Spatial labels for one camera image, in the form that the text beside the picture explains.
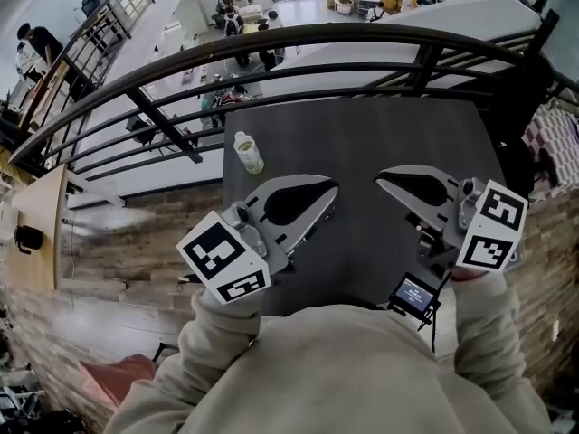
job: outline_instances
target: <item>hand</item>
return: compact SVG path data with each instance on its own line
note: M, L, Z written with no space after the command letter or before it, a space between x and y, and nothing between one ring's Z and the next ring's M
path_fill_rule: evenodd
M451 273L452 281L470 281L485 274L482 270L465 269L464 267L455 267L451 270Z

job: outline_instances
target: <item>plastic bottle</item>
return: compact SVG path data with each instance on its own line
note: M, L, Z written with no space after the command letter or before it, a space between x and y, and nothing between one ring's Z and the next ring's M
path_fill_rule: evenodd
M242 160L245 169L250 174L258 174L263 170L263 159L260 156L260 150L255 145L255 140L243 132L235 134L235 143L233 144L237 156Z

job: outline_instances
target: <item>brick wall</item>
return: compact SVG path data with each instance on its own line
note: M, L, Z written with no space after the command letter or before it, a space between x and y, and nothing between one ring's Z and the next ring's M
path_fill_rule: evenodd
M191 270L176 244L211 210L222 205L220 184L131 199L127 207L151 217L91 236L62 236L62 276L74 280L126 282L126 291L71 289L71 292L142 306L187 309L197 285L179 285Z
M527 376L542 392L569 358L579 336L579 192L533 206L527 217L522 265L508 283L521 303L521 348ZM560 334L552 342L554 318Z

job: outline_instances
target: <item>backpack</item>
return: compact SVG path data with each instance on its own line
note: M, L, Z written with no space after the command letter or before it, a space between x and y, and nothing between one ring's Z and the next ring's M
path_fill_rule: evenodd
M376 9L375 9L375 8L372 8L371 11L374 12L374 16L372 16L372 17L370 18L370 23L373 23L374 21L378 21L379 19L382 19L382 16L384 16L384 13L385 13L385 11L382 10L382 13L380 13L380 15L378 16L378 15L376 14Z
M82 12L89 17L100 6L100 0L82 0Z
M237 14L233 17L230 14L225 15L225 35L239 35L242 32L242 27L237 22Z

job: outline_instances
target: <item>sleeve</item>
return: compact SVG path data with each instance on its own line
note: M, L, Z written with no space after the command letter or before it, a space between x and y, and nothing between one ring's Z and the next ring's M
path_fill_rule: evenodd
M497 404L517 432L548 433L545 404L523 378L525 356L516 325L519 303L501 274L452 282L456 294L456 373L477 384Z
M133 383L105 434L178 432L259 333L260 302L261 293L227 306L208 291L196 294L196 318L179 336L180 353L161 364L153 381Z

